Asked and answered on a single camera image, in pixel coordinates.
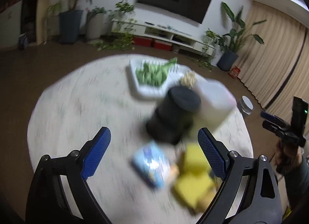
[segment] gray plant pot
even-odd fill
[[[225,52],[222,57],[220,58],[219,62],[217,63],[217,66],[227,72],[231,69],[233,63],[236,61],[238,55],[230,50]]]
[[[75,43],[79,35],[82,10],[67,11],[59,14],[60,42]]]
[[[104,14],[89,14],[87,16],[86,25],[86,40],[96,40],[99,39],[102,34],[103,29],[103,18]]]

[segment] black cylindrical container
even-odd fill
[[[175,129],[161,121],[158,109],[155,110],[151,119],[146,124],[147,132],[159,142],[177,144],[183,134],[183,129]]]
[[[183,86],[172,87],[146,124],[147,132],[157,141],[176,145],[193,123],[200,97]]]
[[[158,107],[159,117],[174,128],[187,128],[200,107],[200,97],[184,86],[172,87]]]

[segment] red box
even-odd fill
[[[240,69],[237,68],[236,66],[234,66],[234,68],[232,68],[232,69],[229,71],[229,75],[230,75],[232,78],[234,78],[234,79],[237,78],[237,76],[238,76],[239,73],[240,73]]]
[[[133,41],[136,45],[151,47],[153,39],[147,37],[134,37]]]
[[[162,50],[166,50],[166,51],[171,51],[172,44],[169,43],[169,42],[161,41],[161,40],[155,40],[153,47],[156,48],[156,49],[162,49]]]

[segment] black lid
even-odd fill
[[[175,104],[188,112],[197,112],[200,107],[200,97],[187,87],[174,86],[170,88],[167,95]]]

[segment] green vegetable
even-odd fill
[[[148,84],[160,87],[168,76],[169,69],[177,63],[177,57],[172,58],[164,65],[144,63],[144,69],[136,69],[139,84]]]

